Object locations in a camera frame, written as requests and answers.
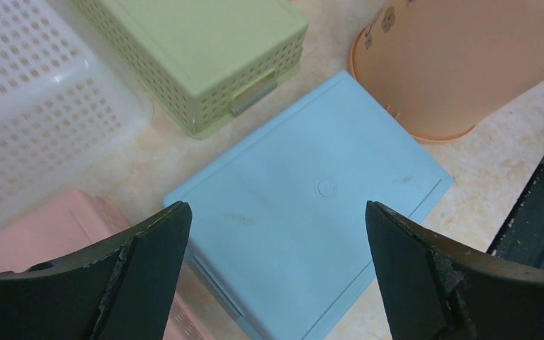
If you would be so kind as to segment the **green plastic basket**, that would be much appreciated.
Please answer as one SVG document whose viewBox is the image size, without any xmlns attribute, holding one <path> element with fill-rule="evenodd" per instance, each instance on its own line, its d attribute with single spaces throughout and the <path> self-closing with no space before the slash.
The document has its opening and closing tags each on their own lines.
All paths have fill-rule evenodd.
<svg viewBox="0 0 544 340">
<path fill-rule="evenodd" d="M 296 75 L 307 17 L 288 1 L 74 1 L 192 138 Z"/>
</svg>

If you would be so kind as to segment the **white mesh plastic basket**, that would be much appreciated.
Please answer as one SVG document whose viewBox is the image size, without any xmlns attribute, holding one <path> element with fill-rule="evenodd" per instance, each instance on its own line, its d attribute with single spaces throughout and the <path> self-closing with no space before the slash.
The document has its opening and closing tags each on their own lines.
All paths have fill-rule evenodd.
<svg viewBox="0 0 544 340">
<path fill-rule="evenodd" d="M 150 97 L 68 1 L 0 1 L 0 228 L 152 116 Z"/>
</svg>

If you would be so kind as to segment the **orange capybara bucket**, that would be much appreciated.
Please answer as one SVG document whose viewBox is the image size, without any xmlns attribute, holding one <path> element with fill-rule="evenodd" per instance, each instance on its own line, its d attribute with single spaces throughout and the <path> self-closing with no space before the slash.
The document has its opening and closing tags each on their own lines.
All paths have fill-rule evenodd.
<svg viewBox="0 0 544 340">
<path fill-rule="evenodd" d="M 349 69 L 416 139 L 457 139 L 544 81 L 544 1 L 386 1 Z"/>
</svg>

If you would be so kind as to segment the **blue basket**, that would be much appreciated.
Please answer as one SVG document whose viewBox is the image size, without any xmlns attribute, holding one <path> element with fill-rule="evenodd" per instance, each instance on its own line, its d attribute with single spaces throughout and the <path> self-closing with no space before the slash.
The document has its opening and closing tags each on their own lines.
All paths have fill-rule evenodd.
<svg viewBox="0 0 544 340">
<path fill-rule="evenodd" d="M 186 262 L 250 339 L 323 339 L 375 279 L 365 211 L 421 222 L 448 172 L 347 72 L 168 192 Z"/>
</svg>

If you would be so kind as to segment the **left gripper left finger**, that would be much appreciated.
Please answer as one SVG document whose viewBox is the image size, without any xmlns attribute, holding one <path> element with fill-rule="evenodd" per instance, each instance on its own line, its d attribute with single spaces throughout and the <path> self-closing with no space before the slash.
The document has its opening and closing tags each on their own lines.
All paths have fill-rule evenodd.
<svg viewBox="0 0 544 340">
<path fill-rule="evenodd" d="M 162 339 L 191 221 L 179 201 L 76 252 L 0 273 L 0 339 Z"/>
</svg>

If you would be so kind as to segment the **pink plastic basket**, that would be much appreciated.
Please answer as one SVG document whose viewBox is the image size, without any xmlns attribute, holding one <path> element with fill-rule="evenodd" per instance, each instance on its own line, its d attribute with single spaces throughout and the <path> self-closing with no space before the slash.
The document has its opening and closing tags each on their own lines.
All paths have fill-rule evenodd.
<svg viewBox="0 0 544 340">
<path fill-rule="evenodd" d="M 0 230 L 0 273 L 26 271 L 131 227 L 110 201 L 75 189 Z M 162 339 L 209 336 L 175 291 Z"/>
</svg>

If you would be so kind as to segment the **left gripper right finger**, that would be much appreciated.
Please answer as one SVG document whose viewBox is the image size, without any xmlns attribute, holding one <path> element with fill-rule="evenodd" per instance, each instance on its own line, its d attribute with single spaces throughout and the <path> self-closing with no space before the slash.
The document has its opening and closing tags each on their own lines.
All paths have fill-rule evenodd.
<svg viewBox="0 0 544 340">
<path fill-rule="evenodd" d="M 544 339 L 544 269 L 473 249 L 377 201 L 365 211 L 393 339 Z"/>
</svg>

